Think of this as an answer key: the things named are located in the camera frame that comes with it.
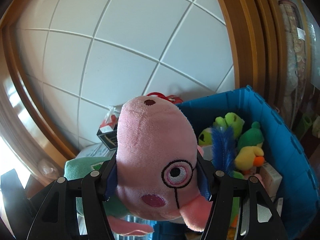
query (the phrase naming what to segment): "yellow plush duck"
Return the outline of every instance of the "yellow plush duck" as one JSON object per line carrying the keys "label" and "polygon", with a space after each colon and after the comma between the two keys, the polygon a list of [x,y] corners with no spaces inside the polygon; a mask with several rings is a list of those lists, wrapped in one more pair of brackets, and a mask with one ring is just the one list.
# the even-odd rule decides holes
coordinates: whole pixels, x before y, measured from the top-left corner
{"label": "yellow plush duck", "polygon": [[264,163],[263,150],[258,146],[243,147],[235,158],[235,166],[238,170],[246,171],[252,167],[260,167]]}
{"label": "yellow plush duck", "polygon": [[251,128],[240,136],[238,142],[239,154],[235,158],[235,166],[244,174],[252,167],[260,167],[264,163],[264,153],[261,149],[264,142],[260,123],[253,122]]}

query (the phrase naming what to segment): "white tiled wall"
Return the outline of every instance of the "white tiled wall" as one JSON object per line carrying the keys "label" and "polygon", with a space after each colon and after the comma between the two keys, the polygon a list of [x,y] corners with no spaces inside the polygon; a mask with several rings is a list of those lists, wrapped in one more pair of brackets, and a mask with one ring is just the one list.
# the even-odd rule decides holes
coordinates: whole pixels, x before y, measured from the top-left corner
{"label": "white tiled wall", "polygon": [[44,109],[79,149],[109,106],[150,92],[184,100],[234,89],[217,0],[32,0],[17,44]]}

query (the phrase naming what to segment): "cardboard box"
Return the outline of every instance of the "cardboard box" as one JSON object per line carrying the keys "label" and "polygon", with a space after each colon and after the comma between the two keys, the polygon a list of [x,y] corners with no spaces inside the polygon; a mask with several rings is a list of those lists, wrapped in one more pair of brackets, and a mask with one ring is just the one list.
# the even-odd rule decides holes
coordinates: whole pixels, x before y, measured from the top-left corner
{"label": "cardboard box", "polygon": [[269,197],[276,196],[282,176],[269,163],[264,163],[261,166],[260,175]]}
{"label": "cardboard box", "polygon": [[117,130],[107,132],[107,133],[99,133],[98,131],[97,135],[100,138],[100,140],[107,146],[107,148],[112,151],[118,148],[118,140],[117,140]]}

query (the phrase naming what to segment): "blue plastic crate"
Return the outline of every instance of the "blue plastic crate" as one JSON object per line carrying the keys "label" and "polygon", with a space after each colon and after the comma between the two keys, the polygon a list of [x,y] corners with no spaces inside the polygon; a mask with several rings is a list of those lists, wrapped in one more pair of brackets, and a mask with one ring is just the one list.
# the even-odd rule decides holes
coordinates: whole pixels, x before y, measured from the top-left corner
{"label": "blue plastic crate", "polygon": [[251,87],[199,98],[178,105],[196,136],[215,118],[234,112],[245,120],[243,131],[259,121],[265,137],[265,159],[283,177],[277,197],[284,198],[281,219],[289,239],[294,239],[319,210],[319,183],[295,135],[283,119]]}

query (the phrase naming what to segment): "patterned fabric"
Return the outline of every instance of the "patterned fabric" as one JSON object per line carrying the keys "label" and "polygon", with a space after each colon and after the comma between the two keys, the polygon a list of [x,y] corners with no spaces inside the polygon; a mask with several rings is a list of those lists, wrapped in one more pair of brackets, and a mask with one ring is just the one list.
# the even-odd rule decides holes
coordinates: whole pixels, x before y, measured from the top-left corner
{"label": "patterned fabric", "polygon": [[[297,6],[289,0],[279,1],[280,9],[283,13],[283,19],[285,24],[285,30],[287,35],[287,47],[288,47],[288,72],[287,72],[287,84],[286,94],[284,97],[284,103],[280,114],[285,120],[287,126],[292,127],[293,120],[298,112],[301,105],[304,90],[306,87],[306,52],[305,52],[305,41],[300,39],[298,36],[298,28],[303,30],[300,13]],[[292,43],[293,50],[296,58],[296,75],[293,74],[292,69]]]}

